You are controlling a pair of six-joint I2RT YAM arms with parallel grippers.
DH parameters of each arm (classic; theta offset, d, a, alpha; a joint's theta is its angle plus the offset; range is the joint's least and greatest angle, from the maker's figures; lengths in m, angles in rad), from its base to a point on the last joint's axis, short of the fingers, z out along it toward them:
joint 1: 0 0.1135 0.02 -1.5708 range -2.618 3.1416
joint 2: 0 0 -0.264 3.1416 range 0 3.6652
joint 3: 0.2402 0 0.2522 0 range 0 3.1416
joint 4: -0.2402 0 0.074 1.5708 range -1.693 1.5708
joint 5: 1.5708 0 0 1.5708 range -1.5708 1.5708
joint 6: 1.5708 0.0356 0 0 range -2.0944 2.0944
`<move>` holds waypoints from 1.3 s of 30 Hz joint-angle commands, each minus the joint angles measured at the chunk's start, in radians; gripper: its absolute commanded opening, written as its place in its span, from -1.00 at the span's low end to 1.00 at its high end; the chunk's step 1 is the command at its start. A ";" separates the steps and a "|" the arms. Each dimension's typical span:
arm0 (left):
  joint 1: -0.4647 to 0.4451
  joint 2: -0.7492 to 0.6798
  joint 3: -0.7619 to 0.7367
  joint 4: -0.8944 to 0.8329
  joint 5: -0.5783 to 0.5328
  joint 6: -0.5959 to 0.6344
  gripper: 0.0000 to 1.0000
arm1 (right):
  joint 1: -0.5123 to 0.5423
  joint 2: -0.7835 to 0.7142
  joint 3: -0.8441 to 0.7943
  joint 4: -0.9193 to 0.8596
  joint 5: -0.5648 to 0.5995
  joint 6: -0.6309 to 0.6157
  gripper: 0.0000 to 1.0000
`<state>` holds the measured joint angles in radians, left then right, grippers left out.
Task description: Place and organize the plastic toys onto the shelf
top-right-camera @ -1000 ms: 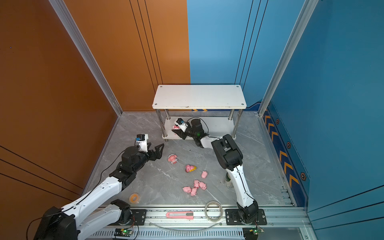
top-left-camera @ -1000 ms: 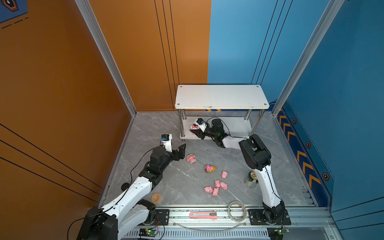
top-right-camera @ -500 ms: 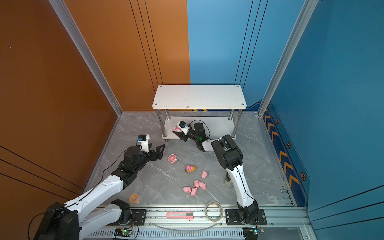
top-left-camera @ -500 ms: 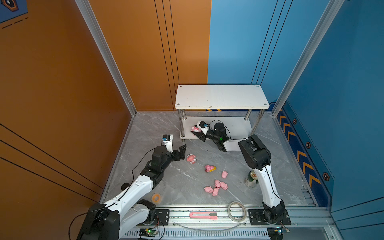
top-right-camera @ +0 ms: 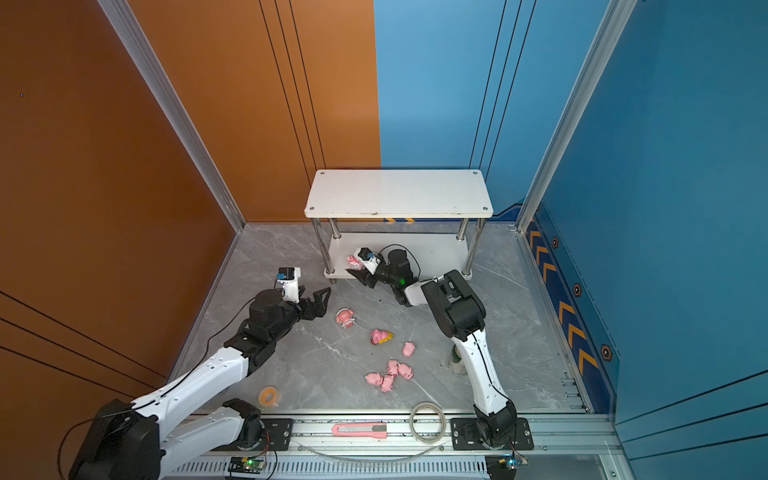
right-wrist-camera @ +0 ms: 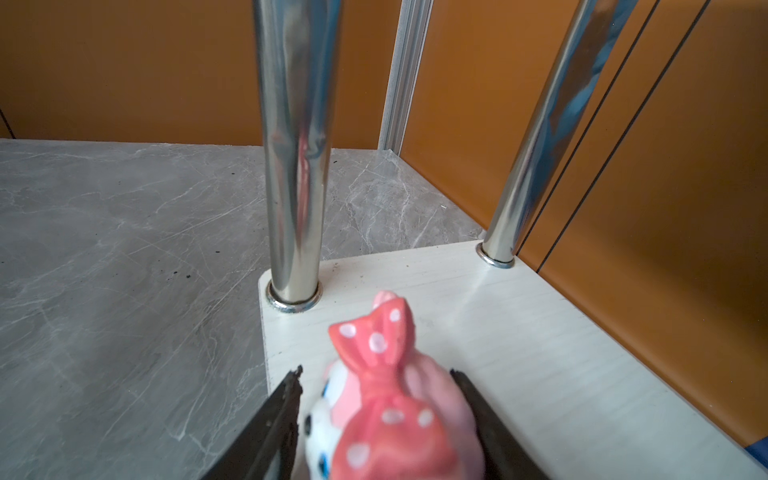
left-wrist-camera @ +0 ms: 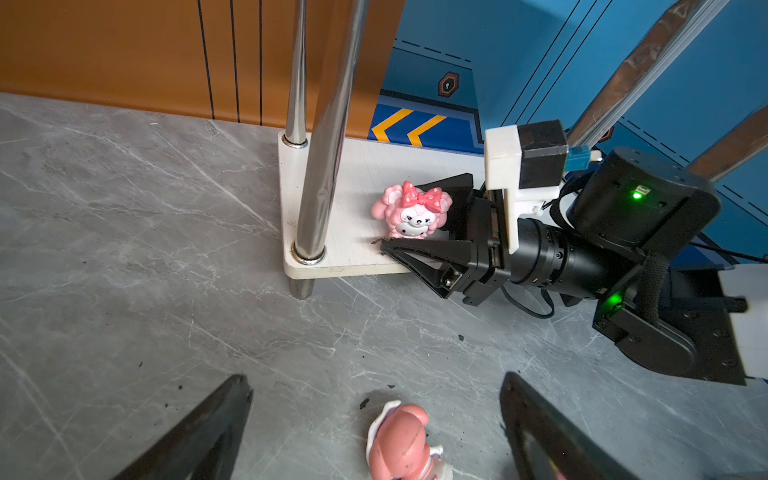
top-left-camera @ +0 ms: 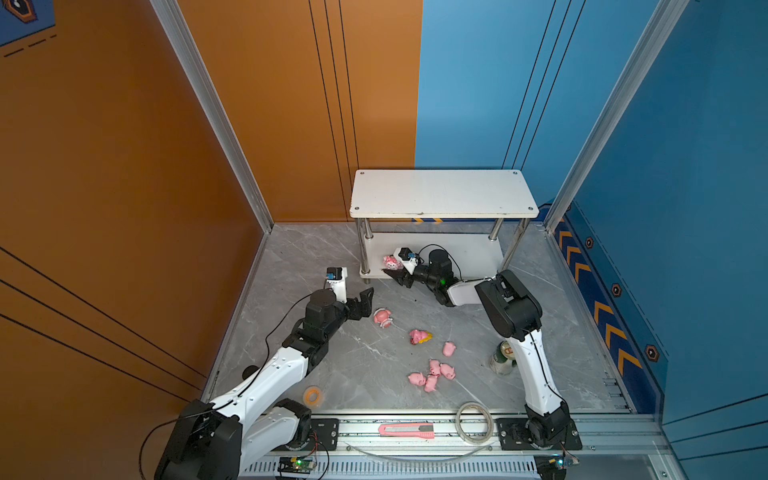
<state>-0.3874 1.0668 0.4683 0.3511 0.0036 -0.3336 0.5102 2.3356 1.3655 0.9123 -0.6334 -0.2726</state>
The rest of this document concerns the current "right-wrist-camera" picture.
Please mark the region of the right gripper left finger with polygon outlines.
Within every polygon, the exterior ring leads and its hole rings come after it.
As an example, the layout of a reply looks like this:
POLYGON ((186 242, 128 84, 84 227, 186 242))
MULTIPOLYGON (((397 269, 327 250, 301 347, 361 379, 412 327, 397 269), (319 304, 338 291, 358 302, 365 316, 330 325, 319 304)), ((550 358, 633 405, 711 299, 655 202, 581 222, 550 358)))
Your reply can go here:
POLYGON ((289 371, 204 480, 289 479, 296 461, 301 367, 289 371))

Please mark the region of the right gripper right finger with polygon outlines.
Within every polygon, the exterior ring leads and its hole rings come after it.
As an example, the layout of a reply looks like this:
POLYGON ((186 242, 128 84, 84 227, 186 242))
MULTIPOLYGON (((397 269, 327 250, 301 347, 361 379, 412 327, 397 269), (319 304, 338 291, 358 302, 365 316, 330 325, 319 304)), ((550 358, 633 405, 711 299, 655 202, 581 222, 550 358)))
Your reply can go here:
POLYGON ((485 479, 548 479, 549 476, 517 441, 470 378, 455 369, 450 370, 450 375, 472 409, 485 458, 485 479))

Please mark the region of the pink bow character toy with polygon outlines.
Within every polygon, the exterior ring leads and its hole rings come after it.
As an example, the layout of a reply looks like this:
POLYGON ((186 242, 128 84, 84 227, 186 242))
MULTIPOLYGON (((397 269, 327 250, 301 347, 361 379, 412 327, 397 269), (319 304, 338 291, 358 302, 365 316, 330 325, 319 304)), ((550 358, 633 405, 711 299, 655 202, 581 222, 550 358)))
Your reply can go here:
POLYGON ((331 325, 337 352, 303 422, 312 479, 481 479, 485 458, 469 402, 415 346, 405 298, 331 325))

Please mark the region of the white two-tier shelf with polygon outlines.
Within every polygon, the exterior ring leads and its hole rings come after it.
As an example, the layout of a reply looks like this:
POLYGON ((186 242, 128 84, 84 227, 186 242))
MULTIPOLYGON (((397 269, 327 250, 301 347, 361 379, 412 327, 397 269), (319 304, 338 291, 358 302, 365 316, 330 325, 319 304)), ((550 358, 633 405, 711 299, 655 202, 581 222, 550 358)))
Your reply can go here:
POLYGON ((763 479, 766 468, 533 269, 524 224, 569 145, 631 1, 579 4, 486 238, 320 264, 324 296, 261 303, 270 389, 302 365, 306 416, 337 357, 331 325, 391 287, 416 311, 417 347, 465 373, 550 479, 763 479))

